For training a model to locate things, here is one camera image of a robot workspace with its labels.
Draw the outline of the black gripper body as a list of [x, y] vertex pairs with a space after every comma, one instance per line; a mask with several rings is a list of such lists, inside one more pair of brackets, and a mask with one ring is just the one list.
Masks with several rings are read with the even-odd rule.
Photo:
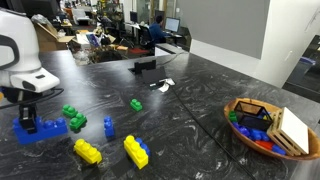
[[31, 102], [33, 100], [38, 100], [43, 96], [42, 93], [36, 93], [32, 91], [9, 88], [9, 87], [3, 87], [2, 92], [4, 94], [4, 97], [12, 104], [19, 103], [19, 102], [22, 102], [22, 103]]

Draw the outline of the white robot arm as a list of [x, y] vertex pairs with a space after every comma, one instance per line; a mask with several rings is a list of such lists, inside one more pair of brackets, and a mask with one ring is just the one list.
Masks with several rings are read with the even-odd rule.
[[0, 86], [3, 96], [20, 105], [19, 124], [29, 134], [37, 132], [32, 100], [60, 83], [42, 67], [37, 33], [25, 13], [0, 9]]

